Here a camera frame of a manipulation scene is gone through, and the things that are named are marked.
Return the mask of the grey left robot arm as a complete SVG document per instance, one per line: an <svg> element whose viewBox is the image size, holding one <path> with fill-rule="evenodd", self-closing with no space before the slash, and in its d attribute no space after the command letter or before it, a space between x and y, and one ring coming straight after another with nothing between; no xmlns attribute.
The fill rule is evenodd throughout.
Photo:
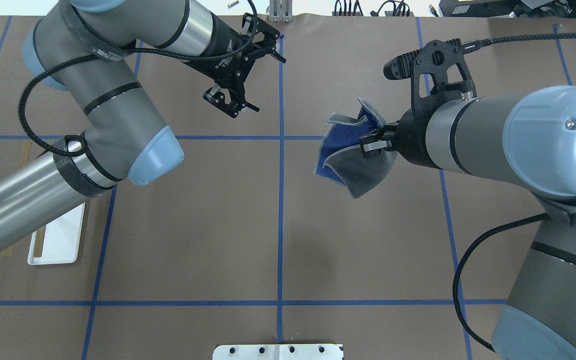
<svg viewBox="0 0 576 360"><path fill-rule="evenodd" d="M214 81L204 100L234 118L258 111L244 87L255 61L270 55L286 62L277 51L280 36L256 13L246 13L235 30L196 0L60 0L23 45L34 78L18 118L44 153L0 181L0 253L122 180L148 185L183 161L178 139L126 57L180 60ZM32 132L26 105L43 82L68 91L91 127L52 145Z"/></svg>

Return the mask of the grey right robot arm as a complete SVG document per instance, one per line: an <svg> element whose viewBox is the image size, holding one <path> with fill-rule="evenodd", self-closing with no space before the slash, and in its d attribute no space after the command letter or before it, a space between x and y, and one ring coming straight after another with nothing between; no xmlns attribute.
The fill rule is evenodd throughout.
<svg viewBox="0 0 576 360"><path fill-rule="evenodd" d="M409 162L527 189L542 214L494 228L465 251L452 283L455 312L474 340L503 360L576 360L576 86L455 99L425 118L408 111L361 138L365 157ZM494 234L538 223L490 341L468 326L459 289L467 260Z"/></svg>

